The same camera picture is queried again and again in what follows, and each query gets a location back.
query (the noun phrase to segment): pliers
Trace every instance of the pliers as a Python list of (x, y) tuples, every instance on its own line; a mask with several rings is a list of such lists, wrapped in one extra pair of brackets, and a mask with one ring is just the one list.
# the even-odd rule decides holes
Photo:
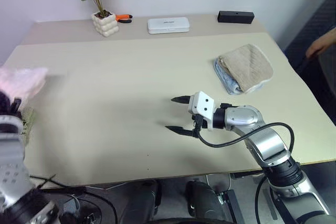
[(125, 24), (131, 23), (132, 22), (131, 18), (133, 18), (133, 16), (130, 14), (116, 15), (116, 21), (120, 23)]

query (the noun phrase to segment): table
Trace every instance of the table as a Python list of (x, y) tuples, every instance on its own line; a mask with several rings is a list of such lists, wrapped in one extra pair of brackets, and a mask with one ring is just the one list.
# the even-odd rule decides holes
[[(334, 125), (256, 19), (239, 25), (190, 16), (189, 33), (164, 35), (147, 34), (146, 20), (135, 18), (107, 39), (88, 20), (40, 23), (16, 47), (5, 66), (49, 68), (30, 102), (37, 114), (26, 147), (31, 174), (86, 185), (258, 169), (243, 142), (214, 149), (164, 127), (192, 127), (187, 106), (170, 99), (199, 90), (218, 105), (252, 105), (265, 122), (292, 126), (296, 161), (335, 160)], [(231, 96), (213, 60), (247, 43), (268, 56), (274, 77), (258, 91)], [(275, 130), (289, 145), (287, 130)], [(213, 143), (237, 137), (224, 130), (202, 135)]]

